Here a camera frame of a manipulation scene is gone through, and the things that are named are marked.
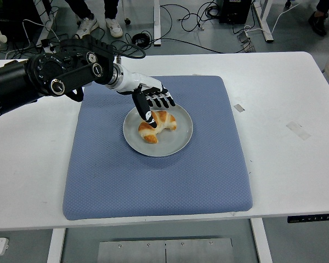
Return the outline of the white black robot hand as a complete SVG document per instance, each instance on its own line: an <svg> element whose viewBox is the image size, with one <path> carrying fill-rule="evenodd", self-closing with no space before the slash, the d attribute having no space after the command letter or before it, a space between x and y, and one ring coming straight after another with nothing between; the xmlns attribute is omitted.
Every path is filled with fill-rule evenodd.
<svg viewBox="0 0 329 263"><path fill-rule="evenodd" d="M175 106L170 92L161 81L140 73L131 73L126 69L121 69L114 89L122 95L131 95L140 117L153 128L157 127L157 123L150 107L154 104L165 108L169 108L169 104Z"/></svg>

